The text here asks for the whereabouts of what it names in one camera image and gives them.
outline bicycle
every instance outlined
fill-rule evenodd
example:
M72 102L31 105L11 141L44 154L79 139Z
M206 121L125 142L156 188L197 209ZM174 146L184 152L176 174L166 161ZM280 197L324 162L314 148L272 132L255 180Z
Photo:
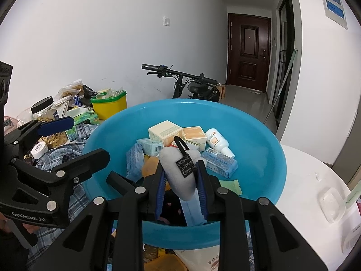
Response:
M212 102L218 102L220 100L220 91L216 87L218 82L214 79L205 77L204 73L201 73L198 76L192 75L175 70L170 70L168 69L168 66L165 65L155 66L142 64L141 68L151 71L148 72L147 75L157 74L159 78L173 77L176 80L176 83L174 85L173 98L179 98L183 93L184 87L188 85L188 90L192 93L189 98ZM187 77L185 83L183 83L183 77Z

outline orange container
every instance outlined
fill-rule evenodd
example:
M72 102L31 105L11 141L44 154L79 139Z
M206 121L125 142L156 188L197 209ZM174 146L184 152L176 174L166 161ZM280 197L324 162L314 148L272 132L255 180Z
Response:
M187 267L173 254L165 254L144 264L144 271L187 271Z

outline yellow plastic container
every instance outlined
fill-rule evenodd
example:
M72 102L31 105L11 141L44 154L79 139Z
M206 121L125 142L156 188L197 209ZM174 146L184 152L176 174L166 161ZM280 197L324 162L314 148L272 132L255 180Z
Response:
M110 116L127 109L127 92L123 91L119 96L108 99L91 99L94 111L98 114L99 119L107 120Z

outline black gripper frame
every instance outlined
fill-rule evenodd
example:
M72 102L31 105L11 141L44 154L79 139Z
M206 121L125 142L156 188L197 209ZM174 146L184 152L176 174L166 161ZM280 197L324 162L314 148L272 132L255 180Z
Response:
M12 66L0 62L2 118L11 73ZM93 173L105 168L110 161L109 153L98 149L54 167L50 173L25 163L24 155L42 136L71 129L73 125L74 120L66 117L44 123L30 121L6 136L4 130L0 131L0 212L11 219L7 223L25 248L34 246L37 237L28 233L22 224L67 227L73 187L91 178Z
M240 198L221 188L218 179L207 174L203 161L196 165L198 191L205 195L202 213L209 222L221 222L219 271L250 270L246 220L256 271L327 271L315 251L267 198ZM111 201L95 198L39 258L34 271L105 271L114 220L118 225L113 271L144 270L142 220L156 221L163 181L160 163L156 174L146 177L137 188L111 172L107 182L123 197Z

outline blue plastic basin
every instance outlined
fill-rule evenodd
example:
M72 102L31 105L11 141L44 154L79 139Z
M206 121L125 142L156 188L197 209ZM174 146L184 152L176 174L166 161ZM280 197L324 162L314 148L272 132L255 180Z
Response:
M238 169L231 180L238 179L242 197L256 200L261 196L274 204L286 181L286 159L277 138L252 116L229 106L202 100L169 99L140 104L123 110L98 127L89 138L84 154L98 148L110 153L107 168L84 182L90 199L107 200L120 194L105 179L111 170L126 175L125 154L137 139L149 137L148 128L169 120L181 127L216 128L228 140L236 155ZM173 227L143 222L143 242L167 249L201 249L218 245L220 223L195 227Z

